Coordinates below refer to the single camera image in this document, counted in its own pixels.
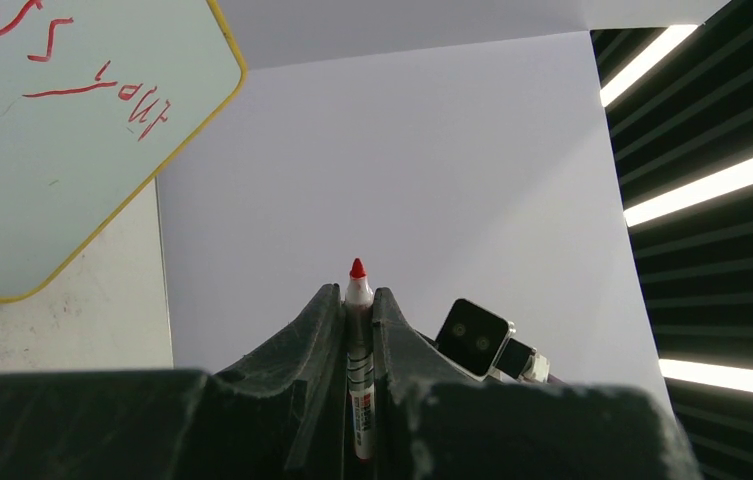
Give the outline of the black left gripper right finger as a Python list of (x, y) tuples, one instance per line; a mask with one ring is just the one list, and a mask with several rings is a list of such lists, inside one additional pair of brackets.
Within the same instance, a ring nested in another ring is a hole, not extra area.
[(373, 305), (379, 479), (697, 479), (690, 442), (646, 392), (479, 382)]

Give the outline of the red white marker pen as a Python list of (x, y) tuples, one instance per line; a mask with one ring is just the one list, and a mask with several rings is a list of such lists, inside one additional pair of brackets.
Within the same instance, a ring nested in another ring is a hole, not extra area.
[(376, 452), (376, 409), (373, 357), (373, 302), (366, 269), (353, 260), (344, 296), (347, 338), (347, 388), (352, 409), (353, 449), (363, 462)]

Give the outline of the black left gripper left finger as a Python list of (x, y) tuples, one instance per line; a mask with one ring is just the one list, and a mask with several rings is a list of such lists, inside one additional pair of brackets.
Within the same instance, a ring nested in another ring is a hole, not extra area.
[(218, 372), (0, 374), (0, 479), (340, 479), (340, 289)]

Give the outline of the yellow framed whiteboard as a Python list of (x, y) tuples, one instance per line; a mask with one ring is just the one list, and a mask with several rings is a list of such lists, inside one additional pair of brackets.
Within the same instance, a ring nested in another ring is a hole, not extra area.
[(215, 1), (0, 1), (0, 303), (53, 280), (246, 76)]

